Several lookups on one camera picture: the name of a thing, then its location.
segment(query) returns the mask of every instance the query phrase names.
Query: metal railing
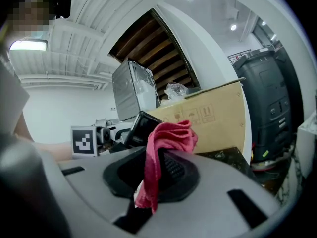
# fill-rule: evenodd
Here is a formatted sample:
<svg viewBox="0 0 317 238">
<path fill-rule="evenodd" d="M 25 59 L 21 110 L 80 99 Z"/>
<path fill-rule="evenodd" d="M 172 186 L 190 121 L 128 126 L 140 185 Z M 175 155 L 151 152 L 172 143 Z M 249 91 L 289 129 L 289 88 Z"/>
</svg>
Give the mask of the metal railing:
<svg viewBox="0 0 317 238">
<path fill-rule="evenodd" d="M 239 53 L 235 53 L 232 54 L 230 56 L 227 56 L 229 61 L 231 62 L 231 64 L 234 64 L 239 58 L 241 58 L 243 55 L 245 55 L 246 53 L 250 52 L 251 50 L 244 50 L 242 52 Z"/>
</svg>

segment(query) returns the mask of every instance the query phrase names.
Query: cardboard box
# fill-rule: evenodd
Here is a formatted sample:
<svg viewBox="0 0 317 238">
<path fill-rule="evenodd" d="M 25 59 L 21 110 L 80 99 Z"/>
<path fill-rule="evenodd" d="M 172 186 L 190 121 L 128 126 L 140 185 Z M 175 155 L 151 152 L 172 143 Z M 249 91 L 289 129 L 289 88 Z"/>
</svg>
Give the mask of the cardboard box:
<svg viewBox="0 0 317 238">
<path fill-rule="evenodd" d="M 211 152 L 236 146 L 243 152 L 245 111 L 240 81 L 189 95 L 172 106 L 147 113 L 162 121 L 188 119 L 198 135 L 194 153 Z"/>
</svg>

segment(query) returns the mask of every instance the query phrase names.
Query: wooden slat ceiling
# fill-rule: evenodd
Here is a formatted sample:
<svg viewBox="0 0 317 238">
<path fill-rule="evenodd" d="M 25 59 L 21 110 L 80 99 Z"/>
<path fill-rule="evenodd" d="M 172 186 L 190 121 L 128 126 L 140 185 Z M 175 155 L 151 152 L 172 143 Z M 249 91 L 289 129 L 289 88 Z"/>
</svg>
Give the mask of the wooden slat ceiling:
<svg viewBox="0 0 317 238">
<path fill-rule="evenodd" d="M 139 18 L 117 41 L 110 54 L 123 62 L 126 58 L 152 71 L 158 95 L 166 99 L 166 85 L 172 81 L 193 87 L 186 61 L 151 11 Z"/>
</svg>

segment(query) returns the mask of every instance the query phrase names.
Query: large dark gray container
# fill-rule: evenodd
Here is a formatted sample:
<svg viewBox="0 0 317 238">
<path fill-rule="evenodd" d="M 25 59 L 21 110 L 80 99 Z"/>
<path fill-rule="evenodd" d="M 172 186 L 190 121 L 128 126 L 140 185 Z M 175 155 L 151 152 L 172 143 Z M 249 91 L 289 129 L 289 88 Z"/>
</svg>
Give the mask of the large dark gray container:
<svg viewBox="0 0 317 238">
<path fill-rule="evenodd" d="M 272 159 L 291 142 L 290 101 L 273 49 L 247 53 L 233 64 L 245 77 L 243 90 L 250 111 L 254 162 Z"/>
</svg>

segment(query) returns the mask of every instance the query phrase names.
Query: red towel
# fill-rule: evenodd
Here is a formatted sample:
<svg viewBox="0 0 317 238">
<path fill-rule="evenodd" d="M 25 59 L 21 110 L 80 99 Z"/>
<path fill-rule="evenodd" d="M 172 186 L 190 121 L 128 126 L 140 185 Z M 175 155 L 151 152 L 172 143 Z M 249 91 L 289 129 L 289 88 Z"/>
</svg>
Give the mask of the red towel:
<svg viewBox="0 0 317 238">
<path fill-rule="evenodd" d="M 193 153 L 198 136 L 190 128 L 191 122 L 184 120 L 179 123 L 160 123 L 149 135 L 144 166 L 144 180 L 135 205 L 139 208 L 151 208 L 152 213 L 158 207 L 159 179 L 161 168 L 159 148 L 176 149 Z"/>
</svg>

